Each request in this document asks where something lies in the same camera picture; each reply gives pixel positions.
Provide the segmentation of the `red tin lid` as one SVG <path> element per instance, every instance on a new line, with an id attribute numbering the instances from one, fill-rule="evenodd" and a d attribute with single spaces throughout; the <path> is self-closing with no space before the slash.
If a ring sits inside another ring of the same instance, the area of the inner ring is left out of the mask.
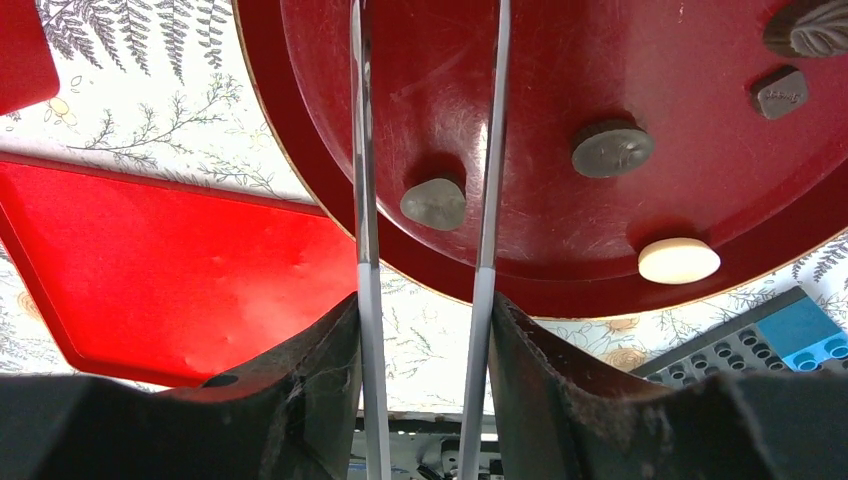
<path id="1" fill-rule="evenodd" d="M 3 154 L 1 239 L 73 367 L 197 386 L 356 287 L 310 206 Z"/>

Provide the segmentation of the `dark round chocolate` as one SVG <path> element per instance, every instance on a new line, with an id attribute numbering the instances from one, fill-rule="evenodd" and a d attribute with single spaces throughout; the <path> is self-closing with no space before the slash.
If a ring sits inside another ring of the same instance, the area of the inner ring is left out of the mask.
<path id="1" fill-rule="evenodd" d="M 401 212 L 410 220 L 439 231 L 458 229 L 465 220 L 466 196 L 447 178 L 434 178 L 408 189 L 401 198 Z"/>

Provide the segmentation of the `red tin box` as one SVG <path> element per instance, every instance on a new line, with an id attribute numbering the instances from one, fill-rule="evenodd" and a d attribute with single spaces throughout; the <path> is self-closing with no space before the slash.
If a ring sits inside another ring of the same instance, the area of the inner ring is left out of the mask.
<path id="1" fill-rule="evenodd" d="M 60 83 L 32 0 L 1 1 L 1 114 L 48 100 Z"/>

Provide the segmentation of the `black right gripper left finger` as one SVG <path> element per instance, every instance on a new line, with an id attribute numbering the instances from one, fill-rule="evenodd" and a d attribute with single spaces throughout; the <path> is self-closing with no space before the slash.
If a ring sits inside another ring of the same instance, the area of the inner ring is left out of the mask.
<path id="1" fill-rule="evenodd" d="M 1 380 L 5 479 L 343 479 L 362 385 L 349 295 L 198 387 L 97 376 Z"/>

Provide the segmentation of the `grey lego baseplate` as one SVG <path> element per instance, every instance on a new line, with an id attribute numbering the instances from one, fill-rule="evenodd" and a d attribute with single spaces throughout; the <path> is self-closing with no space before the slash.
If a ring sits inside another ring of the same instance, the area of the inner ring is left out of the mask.
<path id="1" fill-rule="evenodd" d="M 796 286 L 646 362 L 632 373 L 653 383 L 679 389 L 719 372 L 795 372 L 771 350 L 756 323 L 804 297 L 812 299 Z M 845 374 L 847 359 L 827 361 L 811 372 L 820 371 Z"/>

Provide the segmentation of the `silver tweezers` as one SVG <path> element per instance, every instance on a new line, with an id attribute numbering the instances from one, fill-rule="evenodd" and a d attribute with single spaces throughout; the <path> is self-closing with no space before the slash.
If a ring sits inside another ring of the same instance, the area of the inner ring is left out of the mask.
<path id="1" fill-rule="evenodd" d="M 494 305 L 498 208 L 506 152 L 511 4 L 498 4 L 481 229 L 475 266 L 469 352 L 461 421 L 458 478 L 475 479 L 479 455 L 489 335 Z M 366 470 L 370 479 L 391 476 L 388 407 L 379 272 L 376 161 L 372 114 L 371 12 L 365 1 L 350 10 L 353 197 L 357 250 L 357 300 L 361 323 Z"/>

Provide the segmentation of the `dark ridged chocolate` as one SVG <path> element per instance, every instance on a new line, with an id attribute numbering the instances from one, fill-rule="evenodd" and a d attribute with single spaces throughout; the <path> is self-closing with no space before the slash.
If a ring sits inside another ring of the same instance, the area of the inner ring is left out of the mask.
<path id="1" fill-rule="evenodd" d="M 767 22 L 765 46 L 787 58 L 847 53 L 847 0 L 790 1 Z"/>

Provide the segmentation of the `dark red round tray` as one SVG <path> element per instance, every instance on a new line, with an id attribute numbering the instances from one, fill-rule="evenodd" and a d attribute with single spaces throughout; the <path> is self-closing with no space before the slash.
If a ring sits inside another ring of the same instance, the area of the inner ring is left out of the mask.
<path id="1" fill-rule="evenodd" d="M 514 1 L 497 289 L 531 315 L 593 318 L 681 306 L 755 280 L 847 230 L 847 53 L 787 58 L 767 22 L 790 1 Z M 428 289 L 472 297 L 493 87 L 494 1 L 369 1 L 380 254 Z M 809 98 L 776 120 L 749 89 L 784 65 Z M 572 140 L 608 119 L 655 140 L 639 168 L 588 178 Z M 465 220 L 408 219 L 404 193 L 456 182 Z M 720 257 L 709 277 L 648 281 L 669 238 Z"/>

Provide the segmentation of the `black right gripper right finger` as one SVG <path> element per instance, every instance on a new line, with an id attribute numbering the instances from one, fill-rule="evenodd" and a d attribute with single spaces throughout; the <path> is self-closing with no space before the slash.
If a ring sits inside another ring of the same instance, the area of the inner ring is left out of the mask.
<path id="1" fill-rule="evenodd" d="M 673 390 L 494 300 L 490 377 L 509 479 L 843 479 L 847 377 L 719 373 Z"/>

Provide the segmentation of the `dark cylinder chocolate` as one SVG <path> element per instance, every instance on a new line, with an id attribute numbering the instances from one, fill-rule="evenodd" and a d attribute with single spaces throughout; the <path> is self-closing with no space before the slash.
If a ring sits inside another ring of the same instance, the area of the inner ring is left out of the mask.
<path id="1" fill-rule="evenodd" d="M 611 178 L 642 166 L 655 140 L 634 122 L 608 119 L 579 130 L 572 140 L 573 168 L 588 178 Z"/>

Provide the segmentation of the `white dome chocolate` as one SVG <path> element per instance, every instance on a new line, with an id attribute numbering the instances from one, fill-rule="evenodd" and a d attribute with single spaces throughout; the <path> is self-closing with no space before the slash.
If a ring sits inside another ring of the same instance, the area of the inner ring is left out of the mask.
<path id="1" fill-rule="evenodd" d="M 694 238 L 669 238 L 650 243 L 639 254 L 638 273 L 648 281 L 683 285 L 703 280 L 721 265 L 719 255 Z"/>

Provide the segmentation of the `small dark square chocolate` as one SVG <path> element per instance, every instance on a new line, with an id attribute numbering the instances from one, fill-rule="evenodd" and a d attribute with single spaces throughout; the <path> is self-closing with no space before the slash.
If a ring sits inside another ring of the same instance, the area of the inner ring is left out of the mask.
<path id="1" fill-rule="evenodd" d="M 755 81 L 749 89 L 749 96 L 759 115 L 776 120 L 804 105 L 809 98 L 809 89 L 799 69 L 784 65 Z"/>

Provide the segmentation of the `blue lego brick on baseplate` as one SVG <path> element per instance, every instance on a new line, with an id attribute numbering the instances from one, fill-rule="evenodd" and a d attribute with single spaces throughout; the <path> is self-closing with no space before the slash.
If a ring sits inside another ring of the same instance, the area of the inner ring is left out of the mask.
<path id="1" fill-rule="evenodd" d="M 811 372 L 847 359 L 847 334 L 812 299 L 801 298 L 765 316 L 756 327 L 792 371 Z"/>

